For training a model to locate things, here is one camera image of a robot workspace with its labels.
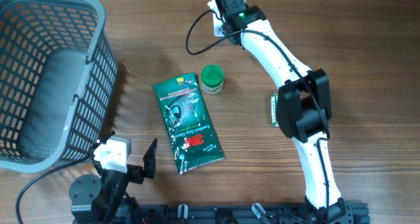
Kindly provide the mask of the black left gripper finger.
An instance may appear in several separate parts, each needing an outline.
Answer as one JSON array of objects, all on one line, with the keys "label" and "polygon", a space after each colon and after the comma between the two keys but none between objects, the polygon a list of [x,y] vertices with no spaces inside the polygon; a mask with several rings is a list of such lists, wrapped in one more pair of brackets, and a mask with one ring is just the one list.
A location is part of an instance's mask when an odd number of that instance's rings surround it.
[{"label": "black left gripper finger", "polygon": [[143,177],[153,179],[156,176],[156,151],[158,139],[155,138],[143,156]]},{"label": "black left gripper finger", "polygon": [[106,142],[110,137],[112,137],[115,134],[116,133],[114,130],[111,130],[107,133],[103,132],[103,134],[101,134],[101,136],[98,138],[98,142]]}]

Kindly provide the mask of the green 3M gloves package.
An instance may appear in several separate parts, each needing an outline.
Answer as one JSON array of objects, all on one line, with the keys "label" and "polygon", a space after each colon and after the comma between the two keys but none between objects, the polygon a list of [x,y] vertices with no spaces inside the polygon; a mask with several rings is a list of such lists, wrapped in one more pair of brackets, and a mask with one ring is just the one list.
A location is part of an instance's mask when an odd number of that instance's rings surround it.
[{"label": "green 3M gloves package", "polygon": [[153,86],[180,174],[224,159],[194,73]]}]

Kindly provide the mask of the green lid jar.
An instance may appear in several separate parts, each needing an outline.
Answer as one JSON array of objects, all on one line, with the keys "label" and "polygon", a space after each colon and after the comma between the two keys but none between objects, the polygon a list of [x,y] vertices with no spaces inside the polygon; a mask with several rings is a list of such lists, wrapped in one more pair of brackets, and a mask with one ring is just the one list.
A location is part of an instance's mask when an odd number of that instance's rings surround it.
[{"label": "green lid jar", "polygon": [[207,65],[201,71],[203,90],[211,95],[220,93],[224,83],[224,72],[219,65]]}]

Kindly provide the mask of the green white gum pack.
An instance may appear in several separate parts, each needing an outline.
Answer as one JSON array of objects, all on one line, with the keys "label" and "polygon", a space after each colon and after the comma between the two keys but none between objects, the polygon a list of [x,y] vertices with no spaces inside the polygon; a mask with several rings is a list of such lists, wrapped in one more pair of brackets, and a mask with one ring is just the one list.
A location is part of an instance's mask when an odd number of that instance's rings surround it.
[{"label": "green white gum pack", "polygon": [[271,120],[272,120],[273,127],[279,127],[278,121],[276,119],[277,99],[278,99],[277,93],[273,94],[270,98]]}]

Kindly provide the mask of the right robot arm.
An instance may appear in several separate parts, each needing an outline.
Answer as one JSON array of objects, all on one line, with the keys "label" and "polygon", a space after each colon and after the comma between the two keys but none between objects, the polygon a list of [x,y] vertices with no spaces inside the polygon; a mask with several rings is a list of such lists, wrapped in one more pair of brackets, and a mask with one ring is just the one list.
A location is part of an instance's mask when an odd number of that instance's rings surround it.
[{"label": "right robot arm", "polygon": [[313,223],[352,223],[351,207],[336,186],[328,152],[331,119],[329,78],[297,59],[257,6],[244,0],[212,0],[222,35],[249,51],[278,88],[276,121],[296,146],[306,183],[305,201]]}]

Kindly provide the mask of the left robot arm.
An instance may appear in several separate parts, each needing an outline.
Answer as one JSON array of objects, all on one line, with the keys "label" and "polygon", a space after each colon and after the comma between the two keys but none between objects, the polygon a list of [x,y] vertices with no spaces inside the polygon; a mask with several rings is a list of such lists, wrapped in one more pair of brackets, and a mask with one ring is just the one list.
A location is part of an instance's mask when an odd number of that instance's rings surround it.
[{"label": "left robot arm", "polygon": [[129,183],[143,184],[156,176],[154,139],[143,156],[143,166],[128,164],[131,140],[116,137],[97,141],[91,148],[97,175],[77,178],[70,186],[69,197],[74,223],[148,223],[146,212],[127,194]]}]

